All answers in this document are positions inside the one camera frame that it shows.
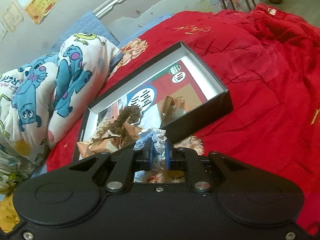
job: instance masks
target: blue cartoon monster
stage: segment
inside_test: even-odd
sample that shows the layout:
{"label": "blue cartoon monster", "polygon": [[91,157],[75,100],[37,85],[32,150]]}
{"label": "blue cartoon monster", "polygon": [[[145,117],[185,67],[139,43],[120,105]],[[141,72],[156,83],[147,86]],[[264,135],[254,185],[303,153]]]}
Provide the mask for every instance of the blue cartoon monster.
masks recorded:
{"label": "blue cartoon monster", "polygon": [[11,102],[13,108],[18,110],[19,129],[23,132],[23,125],[37,122],[37,127],[42,124],[41,117],[36,114],[36,89],[47,77],[45,66],[33,66],[20,87],[18,87]]}
{"label": "blue cartoon monster", "polygon": [[73,92],[79,93],[90,80],[92,72],[83,70],[83,54],[78,46],[71,45],[66,49],[63,56],[69,57],[70,65],[66,59],[60,61],[56,78],[57,88],[54,109],[57,110],[58,115],[67,117],[73,109],[70,106]]}
{"label": "blue cartoon monster", "polygon": [[51,54],[46,54],[46,55],[43,55],[43,56],[35,59],[31,63],[25,64],[22,67],[18,68],[18,71],[19,72],[23,72],[25,70],[25,68],[31,67],[31,69],[29,71],[25,72],[25,75],[28,76],[29,73],[31,73],[34,69],[40,67],[44,63],[52,62],[52,63],[55,63],[57,65],[58,64],[58,60],[59,60],[58,52],[54,52],[54,53],[51,53]]}

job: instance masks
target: brown scrunchie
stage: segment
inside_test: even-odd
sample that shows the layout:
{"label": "brown scrunchie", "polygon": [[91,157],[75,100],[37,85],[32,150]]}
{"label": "brown scrunchie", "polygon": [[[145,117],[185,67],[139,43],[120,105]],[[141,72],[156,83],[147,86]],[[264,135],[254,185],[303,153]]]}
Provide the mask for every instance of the brown scrunchie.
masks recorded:
{"label": "brown scrunchie", "polygon": [[123,110],[120,111],[117,120],[115,120],[113,124],[110,125],[110,131],[113,134],[120,135],[122,125],[127,119],[129,123],[136,123],[139,121],[140,116],[141,110],[138,106],[126,106]]}

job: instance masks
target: wall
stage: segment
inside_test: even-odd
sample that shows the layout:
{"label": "wall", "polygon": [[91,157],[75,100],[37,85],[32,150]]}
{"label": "wall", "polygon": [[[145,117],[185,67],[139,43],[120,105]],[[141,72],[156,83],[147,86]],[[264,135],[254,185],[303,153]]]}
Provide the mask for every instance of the wall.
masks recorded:
{"label": "wall", "polygon": [[[4,13],[12,1],[0,1],[0,14]],[[0,73],[18,68],[47,53],[58,37],[73,22],[105,1],[61,0],[40,25],[35,25],[21,9],[24,21],[14,33],[8,32],[0,44]],[[247,9],[244,0],[233,1],[237,10]],[[226,2],[228,8],[231,8],[231,4],[227,0]],[[113,11],[101,21],[121,40],[146,23],[167,13],[177,13],[183,10],[217,12],[222,8],[221,0],[127,0],[116,5]]]}

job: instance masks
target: yellow fabric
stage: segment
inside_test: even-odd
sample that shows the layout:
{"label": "yellow fabric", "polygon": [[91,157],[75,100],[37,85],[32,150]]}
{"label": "yellow fabric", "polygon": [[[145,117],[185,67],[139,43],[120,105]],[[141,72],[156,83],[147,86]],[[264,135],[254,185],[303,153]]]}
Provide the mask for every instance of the yellow fabric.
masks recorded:
{"label": "yellow fabric", "polygon": [[20,223],[18,214],[13,206],[12,198],[13,192],[0,202],[0,227],[5,233],[12,231],[15,225]]}

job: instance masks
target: cartoon pillow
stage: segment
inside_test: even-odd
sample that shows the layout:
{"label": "cartoon pillow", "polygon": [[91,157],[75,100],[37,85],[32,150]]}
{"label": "cartoon pillow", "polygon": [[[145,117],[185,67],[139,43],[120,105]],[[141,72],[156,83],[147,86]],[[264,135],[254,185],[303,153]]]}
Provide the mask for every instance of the cartoon pillow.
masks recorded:
{"label": "cartoon pillow", "polygon": [[28,179],[102,88],[120,50],[106,38],[77,33],[59,53],[0,78],[0,193]]}

